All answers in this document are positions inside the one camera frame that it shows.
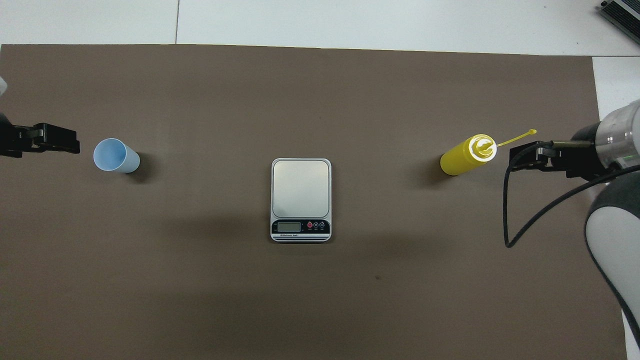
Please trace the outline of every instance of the scale display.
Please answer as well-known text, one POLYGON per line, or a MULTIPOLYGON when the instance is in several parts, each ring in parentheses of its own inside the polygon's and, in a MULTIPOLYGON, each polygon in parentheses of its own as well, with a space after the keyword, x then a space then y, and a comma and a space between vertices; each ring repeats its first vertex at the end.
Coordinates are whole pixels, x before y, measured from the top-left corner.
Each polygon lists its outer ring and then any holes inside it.
POLYGON ((271 164, 271 238, 324 242, 331 237, 331 163, 279 158, 271 164))

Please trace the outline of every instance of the light blue cup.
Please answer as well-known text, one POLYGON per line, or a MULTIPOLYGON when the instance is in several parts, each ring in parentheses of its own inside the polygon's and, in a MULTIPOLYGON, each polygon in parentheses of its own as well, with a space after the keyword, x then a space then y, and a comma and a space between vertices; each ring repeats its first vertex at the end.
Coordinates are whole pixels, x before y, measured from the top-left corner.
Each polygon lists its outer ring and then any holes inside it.
POLYGON ((93 162, 104 171, 134 172, 140 165, 140 157, 120 140, 108 138, 95 147, 93 162))

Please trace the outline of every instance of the bottle nozzle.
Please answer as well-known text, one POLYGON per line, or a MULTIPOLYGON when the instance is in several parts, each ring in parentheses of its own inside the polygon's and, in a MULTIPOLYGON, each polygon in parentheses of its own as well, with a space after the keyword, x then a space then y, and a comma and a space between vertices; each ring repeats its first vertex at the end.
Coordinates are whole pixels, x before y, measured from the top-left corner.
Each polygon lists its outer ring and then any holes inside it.
POLYGON ((535 133, 537 133, 537 132, 538 132, 538 130, 535 130, 535 129, 529 129, 529 131, 527 131, 526 133, 524 133, 524 134, 522 134, 522 135, 520 135, 520 136, 516 136, 516 137, 514 137, 513 139, 510 139, 510 140, 507 140, 507 141, 505 141, 505 142, 501 142, 501 143, 499 143, 499 144, 498 144, 498 146, 500 147, 500 146, 503 146, 503 145, 507 145, 508 143, 512 143, 512 142, 514 142, 514 141, 520 140, 520 139, 522 139, 522 138, 523 138, 523 137, 525 137, 525 136, 533 135, 533 134, 535 134, 535 133))
POLYGON ((476 141, 473 143, 471 151, 479 158, 486 159, 493 155, 495 150, 495 142, 486 135, 477 135, 476 141))

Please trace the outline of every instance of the white table surface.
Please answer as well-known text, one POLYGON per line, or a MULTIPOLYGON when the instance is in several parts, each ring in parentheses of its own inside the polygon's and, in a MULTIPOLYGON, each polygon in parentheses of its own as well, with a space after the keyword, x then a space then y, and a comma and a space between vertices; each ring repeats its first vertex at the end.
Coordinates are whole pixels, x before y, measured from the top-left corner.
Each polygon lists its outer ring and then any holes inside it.
MULTIPOLYGON (((229 44, 586 55, 594 56, 603 118, 640 98, 640 45, 596 13, 599 2, 0 0, 0 44, 229 44)), ((629 359, 640 359, 637 349, 630 348, 629 359)))

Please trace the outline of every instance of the scale weighing platform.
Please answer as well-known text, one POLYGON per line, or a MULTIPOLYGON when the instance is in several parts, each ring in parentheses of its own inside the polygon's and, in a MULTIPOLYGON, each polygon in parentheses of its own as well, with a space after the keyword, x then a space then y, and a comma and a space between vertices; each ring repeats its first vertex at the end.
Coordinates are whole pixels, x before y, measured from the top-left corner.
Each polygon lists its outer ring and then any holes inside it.
POLYGON ((279 158, 271 164, 271 238, 319 243, 331 237, 331 163, 279 158))

